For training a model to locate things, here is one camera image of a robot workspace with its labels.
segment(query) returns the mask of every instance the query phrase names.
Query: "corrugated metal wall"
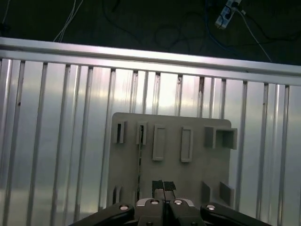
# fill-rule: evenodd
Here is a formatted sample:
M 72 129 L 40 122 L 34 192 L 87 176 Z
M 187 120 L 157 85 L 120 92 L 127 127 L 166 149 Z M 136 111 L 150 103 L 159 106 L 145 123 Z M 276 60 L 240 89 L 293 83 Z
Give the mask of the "corrugated metal wall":
M 115 112 L 230 120 L 236 208 L 298 225 L 300 97 L 299 86 L 2 59 L 0 225 L 64 226 L 105 206 Z

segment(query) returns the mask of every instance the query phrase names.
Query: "bolt head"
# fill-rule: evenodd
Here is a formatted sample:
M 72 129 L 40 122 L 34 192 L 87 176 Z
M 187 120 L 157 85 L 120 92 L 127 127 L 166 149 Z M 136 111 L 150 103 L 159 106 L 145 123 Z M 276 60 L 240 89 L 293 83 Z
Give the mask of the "bolt head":
M 128 209 L 128 206 L 127 205 L 122 205 L 120 206 L 120 210 L 127 210 Z
M 209 209 L 209 210 L 215 210 L 215 206 L 214 205 L 207 205 L 206 208 Z
M 176 205 L 181 205 L 183 202 L 182 202 L 181 200 L 175 200 L 174 203 L 175 203 Z
M 153 204 L 153 205 L 158 205 L 158 204 L 159 204 L 159 201 L 158 201 L 158 200 L 153 200 L 153 201 L 151 201 L 151 204 Z

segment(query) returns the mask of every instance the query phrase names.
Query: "dark floor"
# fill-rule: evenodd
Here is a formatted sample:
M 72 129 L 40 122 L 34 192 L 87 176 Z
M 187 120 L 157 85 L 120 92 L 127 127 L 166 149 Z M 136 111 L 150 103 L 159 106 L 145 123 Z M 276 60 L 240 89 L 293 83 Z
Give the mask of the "dark floor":
M 7 1 L 0 0 L 1 19 Z M 116 0 L 83 0 L 63 42 L 268 61 L 239 15 L 233 17 L 226 30 L 216 28 L 219 6 L 226 0 L 215 1 L 217 7 L 210 7 L 208 12 L 210 30 L 220 42 L 231 46 L 235 54 L 223 50 L 208 37 L 203 19 L 205 0 L 120 0 L 116 8 Z M 4 36 L 52 41 L 62 29 L 73 3 L 74 0 L 11 0 L 6 19 L 11 29 Z M 111 23 L 103 15 L 103 4 Z M 272 38 L 301 30 L 301 1 L 242 0 L 241 5 Z M 273 62 L 301 65 L 301 37 L 266 43 L 270 40 L 252 21 L 249 24 L 257 39 L 264 42 L 263 47 Z

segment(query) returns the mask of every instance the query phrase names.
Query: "horizontal metal bar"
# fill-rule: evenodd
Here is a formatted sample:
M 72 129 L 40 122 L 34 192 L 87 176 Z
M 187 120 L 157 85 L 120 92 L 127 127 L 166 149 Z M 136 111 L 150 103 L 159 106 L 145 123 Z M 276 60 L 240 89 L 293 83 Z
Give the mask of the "horizontal metal bar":
M 160 64 L 160 63 L 150 63 L 144 61 L 138 62 L 138 61 L 128 61 L 128 60 L 118 60 L 118 59 L 108 59 L 108 58 L 61 56 L 61 55 L 18 52 L 18 51 L 8 51 L 8 50 L 0 50 L 0 57 L 5 57 L 8 59 L 22 59 L 22 60 L 43 61 L 43 62 L 52 62 L 52 63 L 68 63 L 68 64 L 76 64 L 76 65 L 101 66 L 101 67 L 109 67 L 109 68 L 117 67 L 117 68 L 130 69 L 130 70 L 144 70 L 144 71 L 151 71 L 151 72 L 155 71 L 155 72 L 162 72 L 162 73 L 186 74 L 186 75 L 196 75 L 201 77 L 205 75 L 206 77 L 213 77 L 213 78 L 301 86 L 301 77 L 296 77 L 296 76 L 247 73 L 247 72 L 238 72 L 234 70 L 231 71 L 231 70 L 202 68 L 202 67 L 195 67 L 195 66 Z
M 124 60 L 142 60 L 145 62 L 214 67 L 224 70 L 248 71 L 253 73 L 274 73 L 299 76 L 301 66 L 281 65 L 264 62 L 222 59 L 207 56 L 191 56 L 172 53 L 160 53 L 132 49 L 84 46 L 66 43 L 45 42 L 0 38 L 0 49 L 14 51 L 30 51 L 35 53 L 52 53 L 69 56 L 85 56 L 100 58 L 116 58 Z

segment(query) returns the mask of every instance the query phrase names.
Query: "electrical outlet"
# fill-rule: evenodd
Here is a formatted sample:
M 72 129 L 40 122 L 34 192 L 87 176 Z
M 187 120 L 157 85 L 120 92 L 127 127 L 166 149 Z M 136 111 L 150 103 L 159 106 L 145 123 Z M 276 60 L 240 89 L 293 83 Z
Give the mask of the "electrical outlet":
M 216 19 L 215 25 L 219 29 L 225 29 L 228 26 L 228 23 L 233 17 L 233 14 L 235 13 L 234 10 L 232 10 L 232 3 L 237 2 L 240 4 L 241 0 L 228 0 L 225 7 L 222 9 L 221 14 Z

